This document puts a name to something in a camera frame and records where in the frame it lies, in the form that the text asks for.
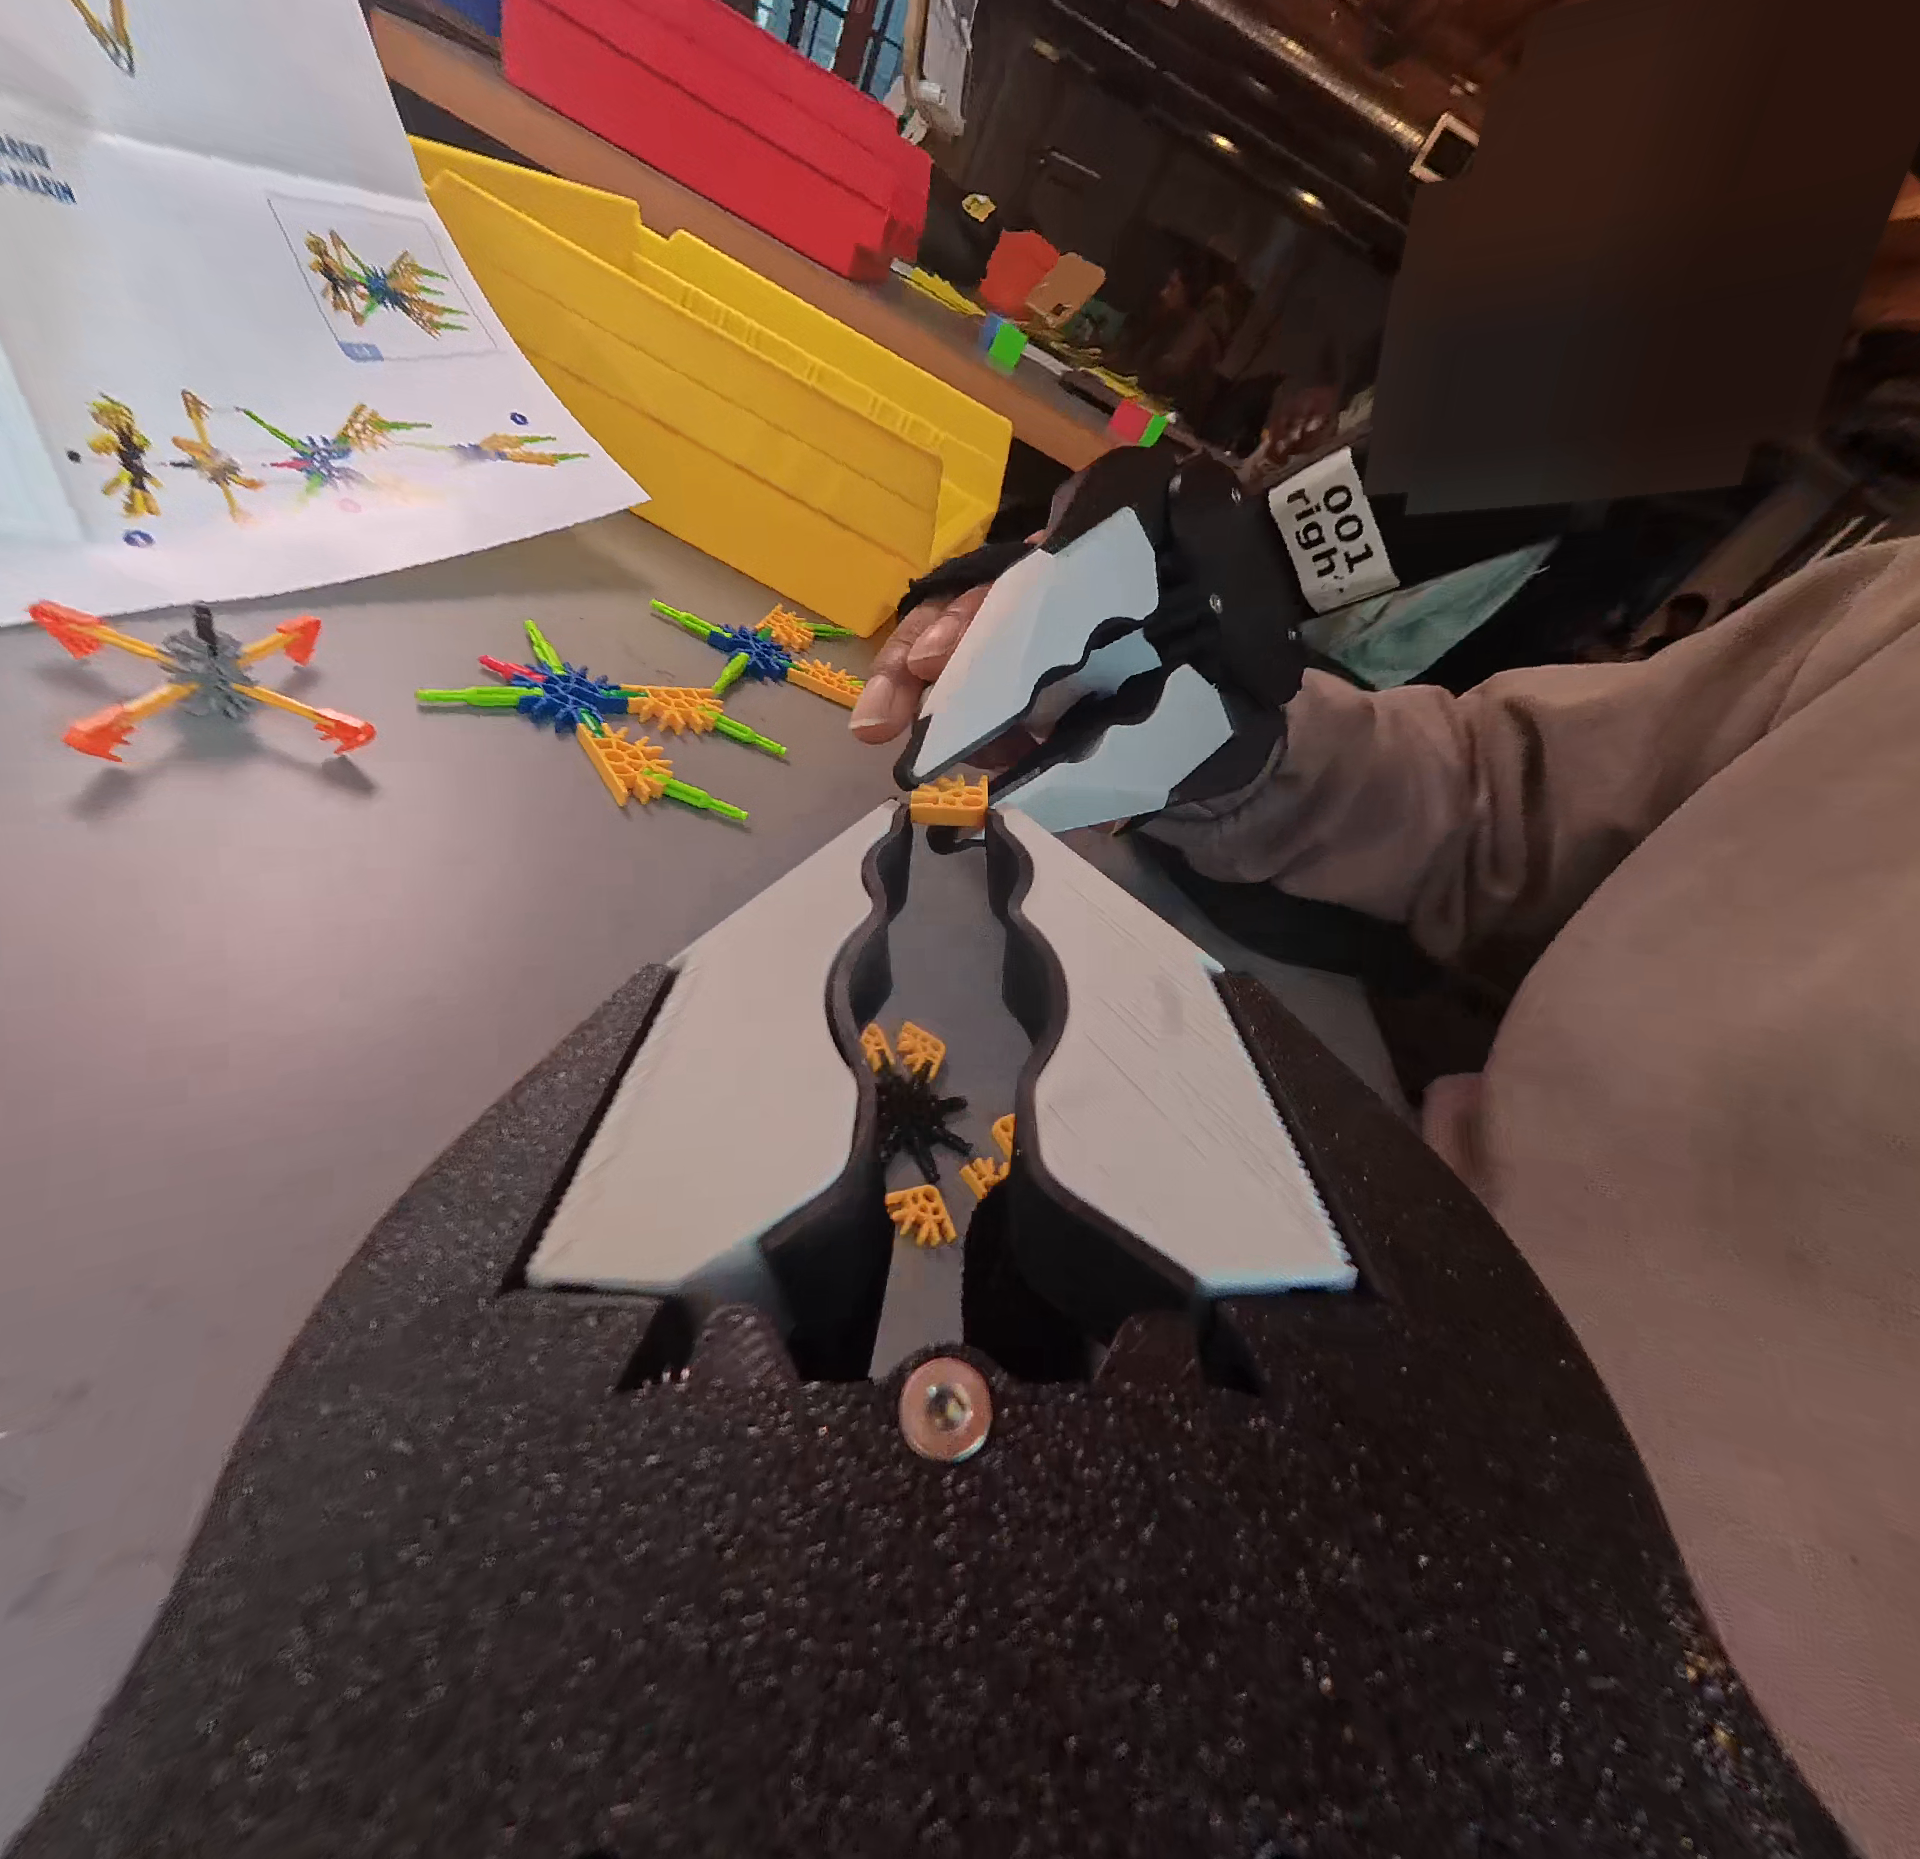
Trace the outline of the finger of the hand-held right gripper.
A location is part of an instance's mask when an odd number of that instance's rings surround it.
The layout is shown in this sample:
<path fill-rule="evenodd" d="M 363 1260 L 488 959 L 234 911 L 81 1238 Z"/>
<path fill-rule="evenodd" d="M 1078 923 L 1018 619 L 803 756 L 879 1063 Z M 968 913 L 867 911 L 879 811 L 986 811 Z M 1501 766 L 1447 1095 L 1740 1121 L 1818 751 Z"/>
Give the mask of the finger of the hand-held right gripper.
<path fill-rule="evenodd" d="M 893 781 L 917 789 L 956 766 L 1018 769 L 1088 698 L 1158 670 L 1139 637 L 1158 609 L 1158 553 L 1123 506 L 1065 550 L 1038 550 L 994 581 L 943 673 L 922 698 Z"/>
<path fill-rule="evenodd" d="M 1078 831 L 1161 813 L 1233 742 L 1221 689 L 1190 665 L 1136 673 L 1069 709 L 1049 738 L 996 781 L 996 813 Z"/>

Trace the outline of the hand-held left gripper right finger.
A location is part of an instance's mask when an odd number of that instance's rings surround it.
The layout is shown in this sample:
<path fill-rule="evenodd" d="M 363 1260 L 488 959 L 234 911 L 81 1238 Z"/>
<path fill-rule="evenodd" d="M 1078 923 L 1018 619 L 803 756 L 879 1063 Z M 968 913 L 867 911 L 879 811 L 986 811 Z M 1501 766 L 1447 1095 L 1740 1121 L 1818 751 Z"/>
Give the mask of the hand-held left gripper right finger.
<path fill-rule="evenodd" d="M 1027 1277 L 1052 1301 L 1355 1292 L 1229 970 L 1026 813 L 986 824 Z"/>

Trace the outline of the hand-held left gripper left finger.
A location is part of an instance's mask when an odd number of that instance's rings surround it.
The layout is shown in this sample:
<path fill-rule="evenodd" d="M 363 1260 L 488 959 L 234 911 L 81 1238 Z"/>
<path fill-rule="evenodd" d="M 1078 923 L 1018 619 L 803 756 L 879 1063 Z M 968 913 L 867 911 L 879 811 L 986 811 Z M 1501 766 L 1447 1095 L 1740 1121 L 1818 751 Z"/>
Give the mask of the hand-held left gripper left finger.
<path fill-rule="evenodd" d="M 687 941 L 527 1260 L 530 1288 L 692 1293 L 851 1163 L 830 978 L 872 923 L 879 805 Z"/>

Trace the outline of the black snowflake connector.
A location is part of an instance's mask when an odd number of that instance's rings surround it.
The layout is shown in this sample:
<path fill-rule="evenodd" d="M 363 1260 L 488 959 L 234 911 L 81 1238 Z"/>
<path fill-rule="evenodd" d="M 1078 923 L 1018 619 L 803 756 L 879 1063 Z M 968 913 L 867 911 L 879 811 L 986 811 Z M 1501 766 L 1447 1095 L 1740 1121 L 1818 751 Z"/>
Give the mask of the black snowflake connector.
<path fill-rule="evenodd" d="M 938 1185 L 938 1147 L 962 1163 L 968 1161 L 968 1140 L 950 1121 L 965 1108 L 965 1099 L 938 1092 L 938 1083 L 924 1073 L 886 1061 L 875 1068 L 875 1143 L 882 1167 L 905 1156 L 919 1170 L 917 1181 Z"/>

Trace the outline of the small yellow connectors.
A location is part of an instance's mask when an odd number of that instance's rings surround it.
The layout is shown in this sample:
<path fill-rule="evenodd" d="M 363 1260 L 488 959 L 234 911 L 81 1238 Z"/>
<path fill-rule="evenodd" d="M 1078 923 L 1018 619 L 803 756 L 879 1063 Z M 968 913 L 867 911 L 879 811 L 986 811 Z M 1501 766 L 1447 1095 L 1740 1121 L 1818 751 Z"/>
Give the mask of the small yellow connectors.
<path fill-rule="evenodd" d="M 888 1036 L 886 1027 L 879 1024 L 867 1024 L 860 1030 L 860 1050 L 867 1058 L 872 1083 L 875 1083 L 875 1068 L 886 1061 L 898 1061 L 905 1068 L 924 1073 L 928 1079 L 938 1083 L 938 1092 L 943 1092 L 940 1076 L 943 1076 L 943 1061 L 946 1061 L 946 1042 L 919 1024 L 900 1024 L 898 1036 Z M 986 1152 L 968 1147 L 965 1163 L 954 1155 L 950 1156 L 956 1161 L 956 1175 L 962 1181 L 962 1191 L 975 1204 L 981 1204 L 1008 1179 L 1011 1155 L 1017 1155 L 1017 1116 L 1001 1113 L 986 1128 Z M 898 1188 L 888 1188 L 882 1194 L 882 1207 L 900 1240 L 922 1248 L 922 1249 L 956 1245 L 956 1222 L 950 1217 L 940 1181 L 924 1185 L 924 1181 L 911 1179 Z"/>

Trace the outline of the person's right forearm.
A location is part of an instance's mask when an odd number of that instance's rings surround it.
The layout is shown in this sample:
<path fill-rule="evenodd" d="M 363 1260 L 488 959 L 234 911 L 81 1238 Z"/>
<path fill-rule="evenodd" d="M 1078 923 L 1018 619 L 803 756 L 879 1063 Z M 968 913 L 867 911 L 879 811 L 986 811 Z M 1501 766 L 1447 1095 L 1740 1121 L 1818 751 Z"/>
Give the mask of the person's right forearm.
<path fill-rule="evenodd" d="M 1341 903 L 1452 959 L 1560 930 L 1717 772 L 1913 637 L 1910 537 L 1812 562 L 1634 665 L 1460 695 L 1315 668 L 1244 786 L 1139 829 L 1198 876 Z"/>

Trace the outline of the yellow plastic bin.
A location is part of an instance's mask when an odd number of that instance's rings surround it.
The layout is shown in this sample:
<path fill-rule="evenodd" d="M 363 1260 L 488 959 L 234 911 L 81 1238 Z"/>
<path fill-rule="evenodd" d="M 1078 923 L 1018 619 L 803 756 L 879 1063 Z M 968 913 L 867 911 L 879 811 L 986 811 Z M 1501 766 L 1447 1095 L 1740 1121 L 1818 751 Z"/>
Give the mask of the yellow plastic bin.
<path fill-rule="evenodd" d="M 628 195 L 412 138 L 516 350 L 644 516 L 868 637 L 985 542 L 1011 424 Z"/>

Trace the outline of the blue yellow green toy assembly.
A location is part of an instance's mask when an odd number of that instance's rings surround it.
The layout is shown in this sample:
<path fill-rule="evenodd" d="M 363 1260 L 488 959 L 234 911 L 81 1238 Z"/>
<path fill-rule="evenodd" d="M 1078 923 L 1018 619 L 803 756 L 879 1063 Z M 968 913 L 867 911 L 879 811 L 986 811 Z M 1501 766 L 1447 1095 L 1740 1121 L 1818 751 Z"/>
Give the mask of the blue yellow green toy assembly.
<path fill-rule="evenodd" d="M 429 712 L 515 713 L 571 738 L 618 806 L 672 800 L 740 827 L 748 811 L 687 781 L 656 738 L 725 738 L 781 761 L 781 742 L 730 713 L 730 692 L 739 682 L 775 682 L 851 712 L 867 682 L 823 654 L 824 646 L 847 642 L 851 629 L 807 619 L 786 604 L 758 622 L 714 622 L 660 599 L 650 610 L 723 654 L 714 682 L 622 682 L 564 660 L 538 622 L 527 619 L 530 660 L 484 654 L 475 668 L 488 673 L 487 682 L 416 689 L 413 702 Z"/>

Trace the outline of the beige sweatshirt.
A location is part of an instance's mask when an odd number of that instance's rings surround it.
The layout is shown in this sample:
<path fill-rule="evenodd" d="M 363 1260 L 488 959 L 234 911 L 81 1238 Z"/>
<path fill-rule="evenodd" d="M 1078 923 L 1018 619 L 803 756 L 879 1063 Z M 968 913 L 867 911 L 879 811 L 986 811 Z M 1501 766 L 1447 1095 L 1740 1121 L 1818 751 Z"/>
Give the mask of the beige sweatshirt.
<path fill-rule="evenodd" d="M 1724 769 L 1537 959 L 1478 1127 L 1478 1188 L 1865 1855 L 1915 1855 L 1913 852 L 1896 769 Z"/>

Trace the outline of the red plastic bin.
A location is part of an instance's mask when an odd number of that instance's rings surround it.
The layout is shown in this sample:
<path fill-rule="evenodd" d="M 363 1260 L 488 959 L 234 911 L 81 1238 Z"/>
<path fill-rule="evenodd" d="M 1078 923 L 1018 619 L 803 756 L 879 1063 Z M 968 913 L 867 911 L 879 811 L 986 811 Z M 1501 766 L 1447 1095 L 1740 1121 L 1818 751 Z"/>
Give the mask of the red plastic bin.
<path fill-rule="evenodd" d="M 919 255 L 930 159 L 718 0 L 501 0 L 511 86 L 851 279 Z"/>

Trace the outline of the orange grey toy assembly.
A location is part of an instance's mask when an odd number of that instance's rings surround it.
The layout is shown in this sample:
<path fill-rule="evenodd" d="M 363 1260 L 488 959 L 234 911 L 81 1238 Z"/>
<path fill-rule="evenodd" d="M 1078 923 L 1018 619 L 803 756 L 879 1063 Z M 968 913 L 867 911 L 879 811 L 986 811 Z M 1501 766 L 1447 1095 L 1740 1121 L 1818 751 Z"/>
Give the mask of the orange grey toy assembly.
<path fill-rule="evenodd" d="M 155 689 L 128 702 L 111 702 L 62 734 L 62 742 L 85 756 L 120 763 L 120 744 L 141 723 L 172 712 L 207 720 L 251 720 L 259 709 L 280 712 L 305 720 L 339 756 L 378 738 L 369 720 L 307 703 L 295 695 L 264 689 L 254 679 L 254 670 L 271 659 L 285 659 L 291 668 L 305 668 L 315 659 L 323 634 L 317 613 L 285 617 L 251 642 L 223 634 L 207 604 L 192 604 L 191 622 L 163 642 L 138 638 L 96 613 L 45 599 L 29 609 L 29 619 L 67 659 L 85 660 L 96 659 L 101 648 L 115 648 L 163 673 Z"/>

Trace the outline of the white instruction sheet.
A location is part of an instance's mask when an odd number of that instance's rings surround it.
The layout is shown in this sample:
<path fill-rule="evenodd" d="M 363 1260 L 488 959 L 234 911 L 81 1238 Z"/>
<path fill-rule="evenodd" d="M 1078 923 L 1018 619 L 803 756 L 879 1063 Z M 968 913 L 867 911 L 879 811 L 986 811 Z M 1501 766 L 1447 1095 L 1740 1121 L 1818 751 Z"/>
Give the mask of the white instruction sheet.
<path fill-rule="evenodd" d="M 2 0 L 2 622 L 647 502 L 428 200 L 359 0 Z"/>

